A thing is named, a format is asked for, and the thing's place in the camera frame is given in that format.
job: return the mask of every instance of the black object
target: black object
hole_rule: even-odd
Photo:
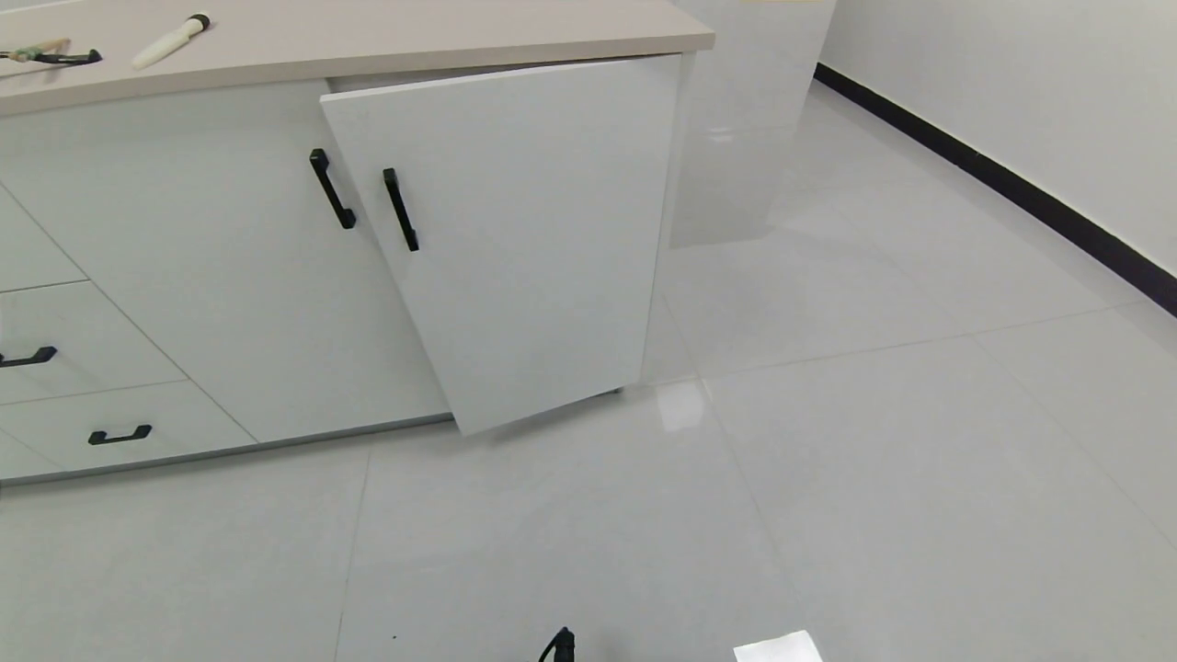
[[[147,435],[151,435],[151,425],[140,425],[127,437],[107,437],[105,431],[99,430],[98,432],[92,433],[86,443],[92,446],[100,446],[102,444],[117,444],[119,442],[135,442],[139,439],[146,439]]]
[[[314,168],[314,174],[319,178],[319,184],[322,185],[322,192],[327,194],[327,201],[331,203],[331,208],[335,211],[335,218],[339,219],[339,225],[344,226],[344,230],[351,230],[355,227],[355,212],[344,206],[339,201],[339,196],[335,194],[335,187],[331,184],[331,178],[327,177],[327,166],[331,165],[331,159],[327,158],[327,153],[322,150],[315,147],[311,150],[311,167]]]
[[[200,21],[200,25],[204,26],[200,28],[200,32],[208,29],[208,26],[213,25],[213,22],[208,20],[208,16],[205,14],[192,14],[191,16],[188,16],[188,20],[191,21],[192,19],[197,19],[198,21]]]
[[[5,360],[4,355],[0,355],[0,368],[20,368],[21,365],[36,365],[38,363],[49,363],[49,359],[58,355],[58,349],[54,346],[41,347],[36,350],[36,353],[28,358],[14,358],[11,360]]]
[[[547,653],[551,650],[556,650],[556,654],[552,656],[554,662],[574,662],[573,657],[576,647],[577,637],[572,634],[572,630],[560,628],[560,631],[556,633],[552,641],[547,643],[547,648],[544,649],[544,653],[539,655],[539,662],[544,662],[544,658],[547,657]]]
[[[408,220],[408,210],[405,208],[405,200],[400,197],[400,180],[397,179],[397,168],[384,168],[384,187],[388,190],[392,198],[392,208],[397,210],[397,220],[400,221],[400,231],[405,233],[405,243],[410,251],[419,251],[421,245],[417,243],[417,231],[413,223]]]
[[[813,78],[1030,212],[1177,317],[1177,277],[1136,252],[1091,219],[911,111],[837,71],[819,64]]]
[[[0,59],[7,58],[12,51],[0,51]],[[85,55],[61,55],[58,53],[41,53],[40,55],[33,57],[35,62],[45,62],[47,65],[92,65],[94,62],[102,61],[102,54],[93,48],[89,53]]]

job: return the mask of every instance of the white tool handle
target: white tool handle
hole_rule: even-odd
[[[192,14],[179,28],[160,37],[154,44],[144,48],[135,55],[135,59],[131,60],[131,66],[141,69],[154,65],[187,44],[193,37],[208,29],[208,26],[210,20],[206,14]]]

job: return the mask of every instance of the drawer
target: drawer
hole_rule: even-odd
[[[0,294],[0,404],[186,379],[92,283]]]
[[[28,446],[0,432],[0,481],[55,474],[61,468],[36,455]]]
[[[85,279],[8,191],[0,187],[0,292]]]
[[[192,382],[4,405],[0,430],[69,471],[255,443]]]

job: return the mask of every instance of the black baseboard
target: black baseboard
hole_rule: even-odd
[[[1091,219],[889,99],[819,64],[813,78],[973,176],[1177,316],[1177,278]]]

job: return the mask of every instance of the open cabinet door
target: open cabinet door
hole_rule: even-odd
[[[638,380],[680,59],[322,97],[463,433]]]

